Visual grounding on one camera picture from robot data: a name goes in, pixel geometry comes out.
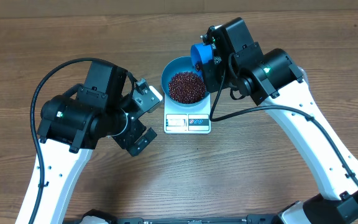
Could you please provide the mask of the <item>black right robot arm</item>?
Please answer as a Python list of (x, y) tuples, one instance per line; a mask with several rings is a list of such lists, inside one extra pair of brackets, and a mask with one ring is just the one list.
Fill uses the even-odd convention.
[(318, 194), (295, 202), (272, 223), (351, 223), (358, 219), (358, 160), (315, 103), (305, 71), (282, 49), (263, 53), (244, 20), (211, 26), (191, 47), (206, 89), (233, 100), (250, 97), (285, 132), (305, 161)]

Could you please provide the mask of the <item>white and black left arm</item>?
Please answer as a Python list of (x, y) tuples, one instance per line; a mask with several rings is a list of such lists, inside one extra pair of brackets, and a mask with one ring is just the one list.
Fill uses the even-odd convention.
[(139, 155), (156, 137), (140, 117), (162, 101), (146, 80), (91, 58), (85, 82), (47, 101), (41, 121), (30, 124), (36, 158), (17, 223), (62, 223), (98, 141), (113, 138), (131, 156)]

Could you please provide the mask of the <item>blue plastic measuring scoop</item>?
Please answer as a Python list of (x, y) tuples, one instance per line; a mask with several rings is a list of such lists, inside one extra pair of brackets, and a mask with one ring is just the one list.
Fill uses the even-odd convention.
[(213, 48), (211, 45), (204, 43), (194, 44), (191, 46), (191, 62), (197, 71), (201, 67), (213, 59)]

